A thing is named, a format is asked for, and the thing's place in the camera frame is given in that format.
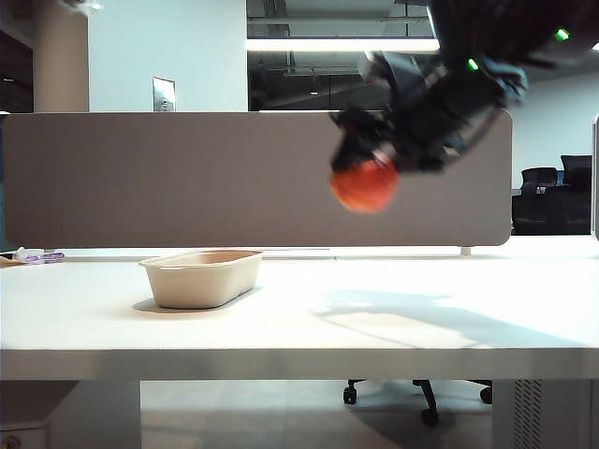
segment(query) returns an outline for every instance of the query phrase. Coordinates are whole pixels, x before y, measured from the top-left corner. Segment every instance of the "red ball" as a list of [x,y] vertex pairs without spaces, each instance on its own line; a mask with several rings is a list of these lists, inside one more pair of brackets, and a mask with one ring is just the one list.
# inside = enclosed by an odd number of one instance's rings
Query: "red ball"
[[373,159],[333,172],[330,188],[339,202],[358,213],[377,213],[386,209],[399,185],[393,161],[384,152]]

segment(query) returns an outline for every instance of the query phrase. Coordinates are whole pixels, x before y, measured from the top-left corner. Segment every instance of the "beige container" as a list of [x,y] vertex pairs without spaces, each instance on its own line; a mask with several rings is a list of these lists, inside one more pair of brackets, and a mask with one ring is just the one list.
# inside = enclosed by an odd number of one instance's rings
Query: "beige container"
[[146,268],[160,307],[211,309],[252,290],[262,260],[259,251],[213,250],[156,257]]

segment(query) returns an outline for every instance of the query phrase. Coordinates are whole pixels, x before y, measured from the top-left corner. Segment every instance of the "tiled floor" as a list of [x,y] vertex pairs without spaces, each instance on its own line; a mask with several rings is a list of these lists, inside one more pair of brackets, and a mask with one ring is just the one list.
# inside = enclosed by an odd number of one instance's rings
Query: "tiled floor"
[[490,448],[491,407],[478,385],[435,381],[440,423],[420,422],[411,382],[365,382],[343,404],[344,381],[145,382],[143,449]]

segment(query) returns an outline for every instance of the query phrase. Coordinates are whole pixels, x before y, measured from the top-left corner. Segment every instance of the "gray partition panel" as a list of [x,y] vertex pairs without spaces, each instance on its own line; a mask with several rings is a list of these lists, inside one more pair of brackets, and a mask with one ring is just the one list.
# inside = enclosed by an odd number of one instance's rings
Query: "gray partition panel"
[[509,238],[512,122],[502,113],[441,175],[404,176],[392,207],[329,190],[326,113],[12,115],[7,235],[26,247],[499,245]]

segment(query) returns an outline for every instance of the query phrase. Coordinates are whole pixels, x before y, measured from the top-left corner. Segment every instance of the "white table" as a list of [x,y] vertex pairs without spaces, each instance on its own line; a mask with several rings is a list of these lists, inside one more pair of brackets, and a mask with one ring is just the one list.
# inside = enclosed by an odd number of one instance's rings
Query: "white table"
[[156,308],[133,261],[6,268],[2,377],[599,378],[596,240],[410,252],[267,254],[256,288],[213,311]]

